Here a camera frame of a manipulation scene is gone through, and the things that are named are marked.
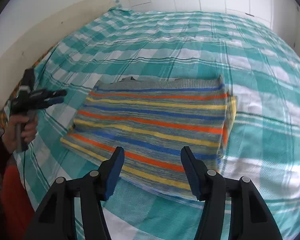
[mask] beige headboard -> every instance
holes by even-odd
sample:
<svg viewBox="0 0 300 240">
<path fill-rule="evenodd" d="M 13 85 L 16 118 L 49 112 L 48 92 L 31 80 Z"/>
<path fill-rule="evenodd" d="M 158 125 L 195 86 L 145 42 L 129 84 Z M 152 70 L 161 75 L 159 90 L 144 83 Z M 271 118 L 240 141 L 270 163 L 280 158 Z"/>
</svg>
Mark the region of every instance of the beige headboard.
<svg viewBox="0 0 300 240">
<path fill-rule="evenodd" d="M 84 0 L 44 19 L 23 34 L 0 57 L 0 109 L 26 68 L 51 46 L 115 6 L 112 0 Z"/>
</svg>

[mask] black handheld tool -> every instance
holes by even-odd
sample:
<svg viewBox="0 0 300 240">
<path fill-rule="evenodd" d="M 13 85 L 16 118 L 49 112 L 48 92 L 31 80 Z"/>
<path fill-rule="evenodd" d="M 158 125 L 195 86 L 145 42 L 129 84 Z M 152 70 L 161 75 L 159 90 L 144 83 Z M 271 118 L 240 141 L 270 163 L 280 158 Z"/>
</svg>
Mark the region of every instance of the black handheld tool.
<svg viewBox="0 0 300 240">
<path fill-rule="evenodd" d="M 222 177 L 194 158 L 188 146 L 181 150 L 181 162 L 193 195 L 205 200 L 195 240 L 219 240 L 226 195 L 231 197 L 229 240 L 282 240 L 278 226 L 252 181 Z"/>
<path fill-rule="evenodd" d="M 86 240 L 111 240 L 100 201 L 113 194 L 124 162 L 124 150 L 117 147 L 109 160 L 83 178 L 59 177 L 42 199 L 24 240 L 77 240 L 74 197 L 81 198 L 81 213 Z"/>
<path fill-rule="evenodd" d="M 28 122 L 32 122 L 36 110 L 44 109 L 54 104 L 63 102 L 63 97 L 67 94 L 66 90 L 48 91 L 46 89 L 34 91 L 34 70 L 26 69 L 21 80 L 18 97 L 11 100 L 10 115 L 21 114 L 29 117 Z M 27 143 L 21 137 L 26 124 L 16 125 L 17 152 L 28 149 Z"/>
</svg>

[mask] silver screw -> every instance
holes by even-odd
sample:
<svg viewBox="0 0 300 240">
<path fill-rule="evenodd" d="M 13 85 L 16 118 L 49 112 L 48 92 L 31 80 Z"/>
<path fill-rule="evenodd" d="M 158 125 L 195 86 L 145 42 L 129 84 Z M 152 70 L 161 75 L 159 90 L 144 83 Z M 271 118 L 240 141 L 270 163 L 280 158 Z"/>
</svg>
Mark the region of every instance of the silver screw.
<svg viewBox="0 0 300 240">
<path fill-rule="evenodd" d="M 209 176 L 215 176 L 217 174 L 214 170 L 208 170 L 207 173 Z"/>
<path fill-rule="evenodd" d="M 91 177 L 96 177 L 96 176 L 99 175 L 99 171 L 90 171 L 89 174 L 90 174 Z"/>
<path fill-rule="evenodd" d="M 56 179 L 56 182 L 57 182 L 58 184 L 60 184 L 60 183 L 62 183 L 62 182 L 64 182 L 64 181 L 65 181 L 65 179 L 64 179 L 63 177 L 59 177 L 59 178 Z"/>
<path fill-rule="evenodd" d="M 245 182 L 245 183 L 249 183 L 250 182 L 250 178 L 247 177 L 247 176 L 243 176 L 242 177 L 242 181 Z"/>
</svg>

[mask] bed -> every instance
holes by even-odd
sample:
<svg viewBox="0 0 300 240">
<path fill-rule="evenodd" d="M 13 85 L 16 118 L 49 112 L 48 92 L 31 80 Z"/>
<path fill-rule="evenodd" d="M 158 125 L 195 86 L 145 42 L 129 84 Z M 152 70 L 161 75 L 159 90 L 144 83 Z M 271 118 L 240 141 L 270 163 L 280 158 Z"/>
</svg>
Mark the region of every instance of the bed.
<svg viewBox="0 0 300 240">
<path fill-rule="evenodd" d="M 60 138 L 98 80 L 222 75 L 237 98 L 237 115 L 219 170 L 228 178 L 250 177 L 283 238 L 298 234 L 300 58 L 270 29 L 221 13 L 138 13 L 111 7 L 55 42 L 35 67 L 35 87 L 66 89 L 68 95 L 63 104 L 39 112 L 36 139 L 25 156 L 14 154 L 34 209 L 57 177 L 74 179 L 97 168 L 64 148 Z M 112 239 L 193 239 L 203 203 L 146 190 L 120 178 L 103 208 Z M 222 239 L 228 237 L 230 209 L 228 200 Z M 84 239 L 80 200 L 75 201 L 75 210 L 77 236 Z"/>
</svg>

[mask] blue stripe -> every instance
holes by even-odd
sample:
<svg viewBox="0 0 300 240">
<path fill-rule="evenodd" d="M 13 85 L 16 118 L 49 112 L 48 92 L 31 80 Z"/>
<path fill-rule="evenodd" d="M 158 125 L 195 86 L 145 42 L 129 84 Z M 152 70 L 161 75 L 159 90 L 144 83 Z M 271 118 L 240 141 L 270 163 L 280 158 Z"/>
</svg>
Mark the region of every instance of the blue stripe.
<svg viewBox="0 0 300 240">
<path fill-rule="evenodd" d="M 191 119 L 205 119 L 205 120 L 224 120 L 224 116 L 206 116 L 206 115 L 196 115 L 196 114 L 179 114 L 179 113 L 170 113 L 163 111 L 155 111 L 155 110 L 146 110 L 146 109 L 132 109 L 132 108 L 114 108 L 114 107 L 104 107 L 104 106 L 89 106 L 83 105 L 83 107 L 93 107 L 104 111 L 115 111 L 115 112 L 135 112 L 142 114 L 158 114 L 158 115 L 166 115 L 172 117 L 180 117 L 180 118 L 191 118 Z"/>
<path fill-rule="evenodd" d="M 110 133 L 100 132 L 100 131 L 97 131 L 97 130 L 92 131 L 92 130 L 84 130 L 84 129 L 78 129 L 78 128 L 75 128 L 74 130 L 77 131 L 77 132 L 80 132 L 80 133 L 92 133 L 92 134 L 95 134 L 97 136 L 108 138 L 108 139 L 114 140 L 114 141 L 126 142 L 126 143 L 129 143 L 129 144 L 133 144 L 133 145 L 141 146 L 141 147 L 144 147 L 144 148 L 148 148 L 150 150 L 154 150 L 154 151 L 157 151 L 157 152 L 163 152 L 163 153 L 168 153 L 168 154 L 180 156 L 180 151 L 181 150 L 180 151 L 179 150 L 173 150 L 173 149 L 170 149 L 170 148 L 167 148 L 167 147 L 157 146 L 157 145 L 153 145 L 153 144 L 146 143 L 146 142 L 143 142 L 143 141 L 130 139 L 130 138 L 126 138 L 126 137 L 122 137 L 122 136 L 118 136 L 118 135 L 113 135 L 113 134 L 110 134 Z M 199 160 L 215 160 L 215 159 L 217 159 L 216 154 L 204 155 L 204 154 L 194 153 L 194 156 Z"/>
<path fill-rule="evenodd" d="M 95 87 L 97 91 L 103 92 L 178 92 L 178 91 L 216 91 L 223 88 L 224 85 L 221 85 L 216 88 L 178 88 L 178 89 L 101 89 L 99 87 Z"/>
</svg>

